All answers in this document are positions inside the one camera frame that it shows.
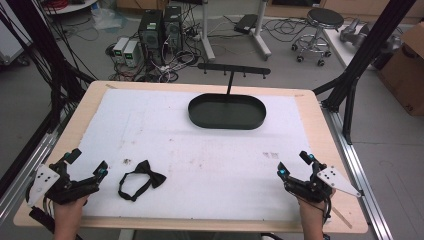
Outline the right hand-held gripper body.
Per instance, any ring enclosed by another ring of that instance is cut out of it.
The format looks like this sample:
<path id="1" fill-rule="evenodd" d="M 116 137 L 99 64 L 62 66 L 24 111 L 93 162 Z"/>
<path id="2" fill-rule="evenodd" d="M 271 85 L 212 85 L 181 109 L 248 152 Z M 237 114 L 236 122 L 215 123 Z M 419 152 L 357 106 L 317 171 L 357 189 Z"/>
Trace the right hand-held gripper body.
<path id="1" fill-rule="evenodd" d="M 285 190 L 307 201 L 319 203 L 327 200 L 333 190 L 339 190 L 354 197 L 361 193 L 334 166 L 315 166 L 308 181 L 299 180 L 285 171 Z"/>

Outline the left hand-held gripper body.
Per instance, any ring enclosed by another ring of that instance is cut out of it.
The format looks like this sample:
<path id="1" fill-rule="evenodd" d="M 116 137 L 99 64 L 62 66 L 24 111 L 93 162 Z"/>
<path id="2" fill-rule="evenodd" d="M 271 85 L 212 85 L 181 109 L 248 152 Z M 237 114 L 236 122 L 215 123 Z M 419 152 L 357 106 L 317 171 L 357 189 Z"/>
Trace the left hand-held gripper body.
<path id="1" fill-rule="evenodd" d="M 60 160 L 49 166 L 41 164 L 27 191 L 27 205 L 34 206 L 42 197 L 64 205 L 99 190 L 100 167 L 93 171 L 91 177 L 76 181 L 71 180 L 67 173 L 71 164 L 70 160 Z"/>

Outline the black tray stand with hooks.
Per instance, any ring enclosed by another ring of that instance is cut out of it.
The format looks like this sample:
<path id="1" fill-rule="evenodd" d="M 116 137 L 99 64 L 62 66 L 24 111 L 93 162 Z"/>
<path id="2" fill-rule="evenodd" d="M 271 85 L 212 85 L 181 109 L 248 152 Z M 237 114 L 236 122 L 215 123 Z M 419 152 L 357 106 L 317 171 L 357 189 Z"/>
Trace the black tray stand with hooks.
<path id="1" fill-rule="evenodd" d="M 256 97 L 232 94 L 234 74 L 259 74 L 266 78 L 268 68 L 199 63 L 204 73 L 208 70 L 230 73 L 226 93 L 204 93 L 193 98 L 188 104 L 189 119 L 198 127 L 207 129 L 253 130 L 260 127 L 267 115 L 265 104 Z"/>

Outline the person's left hand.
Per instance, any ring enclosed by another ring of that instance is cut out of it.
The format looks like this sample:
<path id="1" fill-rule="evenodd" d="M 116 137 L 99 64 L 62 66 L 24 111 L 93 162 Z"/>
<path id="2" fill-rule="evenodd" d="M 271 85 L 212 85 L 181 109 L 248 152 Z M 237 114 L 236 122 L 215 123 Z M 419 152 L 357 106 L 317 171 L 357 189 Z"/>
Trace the person's left hand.
<path id="1" fill-rule="evenodd" d="M 82 210 L 88 200 L 87 196 L 66 204 L 54 204 L 55 229 L 76 231 L 81 222 Z"/>

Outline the person's right hand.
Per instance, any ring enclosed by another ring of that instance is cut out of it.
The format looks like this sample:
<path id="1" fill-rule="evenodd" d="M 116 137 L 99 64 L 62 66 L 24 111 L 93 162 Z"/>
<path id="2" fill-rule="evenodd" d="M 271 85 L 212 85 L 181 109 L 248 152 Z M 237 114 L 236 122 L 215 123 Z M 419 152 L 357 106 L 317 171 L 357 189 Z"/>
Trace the person's right hand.
<path id="1" fill-rule="evenodd" d="M 329 204 L 326 201 L 311 202 L 298 197 L 299 212 L 303 229 L 322 228 Z"/>

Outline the white table mat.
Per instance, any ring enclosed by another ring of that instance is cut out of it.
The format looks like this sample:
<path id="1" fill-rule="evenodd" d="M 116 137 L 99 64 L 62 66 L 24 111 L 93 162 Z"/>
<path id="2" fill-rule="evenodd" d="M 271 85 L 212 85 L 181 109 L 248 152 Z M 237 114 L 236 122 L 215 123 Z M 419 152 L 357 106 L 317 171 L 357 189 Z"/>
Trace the white table mat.
<path id="1" fill-rule="evenodd" d="M 296 221 L 298 203 L 277 175 L 282 162 L 306 180 L 310 148 L 296 98 L 262 96 L 267 115 L 253 130 L 205 129 L 189 119 L 190 92 L 108 90 L 85 131 L 75 180 L 101 161 L 108 174 L 87 216 Z"/>

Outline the white low platform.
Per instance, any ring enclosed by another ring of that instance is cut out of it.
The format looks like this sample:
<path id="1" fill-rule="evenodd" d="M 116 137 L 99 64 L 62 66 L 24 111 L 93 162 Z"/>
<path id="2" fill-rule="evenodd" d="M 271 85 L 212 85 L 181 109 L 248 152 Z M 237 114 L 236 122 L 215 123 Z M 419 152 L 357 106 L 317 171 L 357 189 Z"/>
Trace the white low platform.
<path id="1" fill-rule="evenodd" d="M 372 29 L 370 24 L 342 25 L 338 31 L 325 30 L 324 36 L 328 39 L 331 51 L 342 65 L 346 67 L 353 59 L 360 45 Z"/>

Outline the white power supply unit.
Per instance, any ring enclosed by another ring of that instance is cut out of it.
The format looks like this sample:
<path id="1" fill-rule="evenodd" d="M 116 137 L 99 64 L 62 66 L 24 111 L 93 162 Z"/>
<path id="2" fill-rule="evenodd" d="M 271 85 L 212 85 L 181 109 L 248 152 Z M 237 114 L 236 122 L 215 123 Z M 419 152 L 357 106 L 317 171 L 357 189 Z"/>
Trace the white power supply unit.
<path id="1" fill-rule="evenodd" d="M 138 42 L 135 40 L 130 40 L 124 50 L 124 58 L 126 65 L 128 67 L 136 67 L 139 63 L 140 52 L 138 47 Z"/>
<path id="2" fill-rule="evenodd" d="M 122 57 L 123 56 L 123 51 L 125 50 L 128 41 L 129 41 L 128 37 L 121 37 L 117 41 L 117 43 L 115 44 L 115 46 L 112 49 L 115 57 Z"/>

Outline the brown cardboard box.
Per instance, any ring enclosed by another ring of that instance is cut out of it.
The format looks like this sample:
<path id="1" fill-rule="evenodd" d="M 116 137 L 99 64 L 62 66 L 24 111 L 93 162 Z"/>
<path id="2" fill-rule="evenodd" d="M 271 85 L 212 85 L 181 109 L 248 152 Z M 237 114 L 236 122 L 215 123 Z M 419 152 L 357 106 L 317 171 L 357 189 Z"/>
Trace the brown cardboard box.
<path id="1" fill-rule="evenodd" d="M 403 33 L 401 40 L 378 76 L 409 115 L 424 116 L 424 22 Z"/>

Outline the white desk leg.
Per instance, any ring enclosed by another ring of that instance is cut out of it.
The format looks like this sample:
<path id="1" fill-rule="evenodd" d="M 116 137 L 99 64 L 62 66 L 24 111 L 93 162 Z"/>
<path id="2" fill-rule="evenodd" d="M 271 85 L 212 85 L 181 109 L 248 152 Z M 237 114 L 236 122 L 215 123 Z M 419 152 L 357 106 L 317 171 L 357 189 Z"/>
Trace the white desk leg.
<path id="1" fill-rule="evenodd" d="M 209 62 L 213 62 L 216 57 L 208 38 L 208 0 L 202 2 L 202 31 L 200 32 L 201 42 Z"/>
<path id="2" fill-rule="evenodd" d="M 254 42 L 256 43 L 258 50 L 262 53 L 264 60 L 267 61 L 268 58 L 272 55 L 270 49 L 266 45 L 265 41 L 261 36 L 262 24 L 264 20 L 265 10 L 268 0 L 260 0 L 258 11 L 257 11 L 257 21 L 255 28 L 251 30 L 251 36 L 253 37 Z"/>

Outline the black round rolling stool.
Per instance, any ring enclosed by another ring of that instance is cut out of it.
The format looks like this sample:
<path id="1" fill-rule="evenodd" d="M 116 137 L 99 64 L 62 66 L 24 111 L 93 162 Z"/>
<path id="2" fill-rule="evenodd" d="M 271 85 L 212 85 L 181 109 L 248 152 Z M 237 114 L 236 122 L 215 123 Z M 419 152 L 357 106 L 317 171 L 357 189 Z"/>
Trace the black round rolling stool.
<path id="1" fill-rule="evenodd" d="M 296 61 L 304 61 L 305 52 L 319 54 L 318 66 L 325 64 L 325 58 L 332 55 L 328 41 L 323 37 L 326 29 L 338 30 L 344 23 L 344 18 L 337 12 L 325 9 L 314 8 L 307 13 L 307 24 L 315 29 L 314 34 L 304 34 L 298 37 L 291 45 L 292 51 L 299 51 Z"/>

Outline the clear plastic bag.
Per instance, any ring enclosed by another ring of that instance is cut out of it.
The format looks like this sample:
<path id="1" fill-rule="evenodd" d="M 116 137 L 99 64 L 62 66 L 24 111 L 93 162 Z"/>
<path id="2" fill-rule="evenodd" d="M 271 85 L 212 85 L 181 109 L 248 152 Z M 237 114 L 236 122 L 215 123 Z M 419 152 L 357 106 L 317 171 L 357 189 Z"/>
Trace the clear plastic bag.
<path id="1" fill-rule="evenodd" d="M 127 23 L 127 19 L 124 16 L 112 9 L 96 8 L 92 9 L 91 13 L 94 20 L 94 28 L 97 30 L 121 29 Z"/>

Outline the black computer tower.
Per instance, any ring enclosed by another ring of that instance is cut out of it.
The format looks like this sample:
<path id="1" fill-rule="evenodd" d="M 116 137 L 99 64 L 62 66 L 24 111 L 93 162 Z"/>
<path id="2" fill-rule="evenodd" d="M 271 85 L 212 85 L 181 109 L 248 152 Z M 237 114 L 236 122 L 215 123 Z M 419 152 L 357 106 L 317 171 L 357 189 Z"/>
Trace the black computer tower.
<path id="1" fill-rule="evenodd" d="M 176 53 L 182 47 L 182 8 L 180 6 L 167 6 L 164 10 L 165 42 L 168 48 Z"/>
<path id="2" fill-rule="evenodd" d="M 163 12 L 147 9 L 141 16 L 138 35 L 145 60 L 154 60 L 162 65 L 162 46 L 164 42 Z"/>

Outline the black flat box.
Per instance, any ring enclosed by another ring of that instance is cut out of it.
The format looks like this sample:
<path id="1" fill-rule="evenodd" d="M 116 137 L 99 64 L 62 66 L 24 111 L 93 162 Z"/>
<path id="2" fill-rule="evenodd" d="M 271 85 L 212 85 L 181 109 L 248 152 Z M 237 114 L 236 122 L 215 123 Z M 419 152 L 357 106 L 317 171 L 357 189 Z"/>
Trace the black flat box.
<path id="1" fill-rule="evenodd" d="M 244 15 L 234 26 L 234 30 L 238 33 L 248 34 L 251 29 L 256 26 L 258 16 L 256 14 Z"/>

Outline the white round table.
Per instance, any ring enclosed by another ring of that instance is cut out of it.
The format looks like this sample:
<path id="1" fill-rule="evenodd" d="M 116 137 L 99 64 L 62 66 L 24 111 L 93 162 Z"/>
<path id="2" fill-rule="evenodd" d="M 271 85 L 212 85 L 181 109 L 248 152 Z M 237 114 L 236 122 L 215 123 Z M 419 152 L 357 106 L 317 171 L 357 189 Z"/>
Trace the white round table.
<path id="1" fill-rule="evenodd" d="M 65 14 L 65 13 L 71 13 L 71 12 L 79 11 L 82 9 L 90 8 L 92 5 L 96 5 L 97 3 L 98 3 L 98 0 L 84 0 L 83 4 L 68 4 L 62 9 L 45 7 L 44 11 L 48 15 Z"/>

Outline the aluminium rail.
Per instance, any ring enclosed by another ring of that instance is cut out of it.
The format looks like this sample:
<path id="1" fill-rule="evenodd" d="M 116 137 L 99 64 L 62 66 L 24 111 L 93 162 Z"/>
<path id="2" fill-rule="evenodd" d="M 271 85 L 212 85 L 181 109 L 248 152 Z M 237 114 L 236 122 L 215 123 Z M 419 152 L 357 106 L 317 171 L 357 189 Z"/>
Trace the aluminium rail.
<path id="1" fill-rule="evenodd" d="M 360 204 L 365 211 L 365 219 L 371 227 L 376 240 L 394 240 L 378 201 L 373 193 L 366 173 L 352 144 L 343 135 L 343 119 L 339 113 L 330 112 L 322 107 L 322 112 L 333 134 L 336 145 L 341 151 L 342 161 L 353 180 L 354 185 L 360 190 Z"/>
<path id="2" fill-rule="evenodd" d="M 26 187 L 31 182 L 32 175 L 39 165 L 47 160 L 70 117 L 70 113 L 62 112 L 58 122 L 52 124 L 52 115 L 48 113 L 11 166 L 0 178 L 0 226 L 25 195 Z"/>

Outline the black frame strut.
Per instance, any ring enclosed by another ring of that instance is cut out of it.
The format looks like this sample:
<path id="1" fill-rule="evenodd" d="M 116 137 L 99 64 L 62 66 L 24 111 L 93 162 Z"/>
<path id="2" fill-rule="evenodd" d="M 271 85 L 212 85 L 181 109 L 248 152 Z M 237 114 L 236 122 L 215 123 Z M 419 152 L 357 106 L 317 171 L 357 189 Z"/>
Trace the black frame strut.
<path id="1" fill-rule="evenodd" d="M 341 103 L 345 101 L 342 136 L 349 145 L 352 144 L 351 126 L 357 84 L 383 43 L 394 32 L 416 1 L 389 0 L 345 70 L 334 80 L 313 90 L 315 95 L 331 90 L 330 95 L 322 101 L 322 106 L 330 112 L 338 112 Z"/>

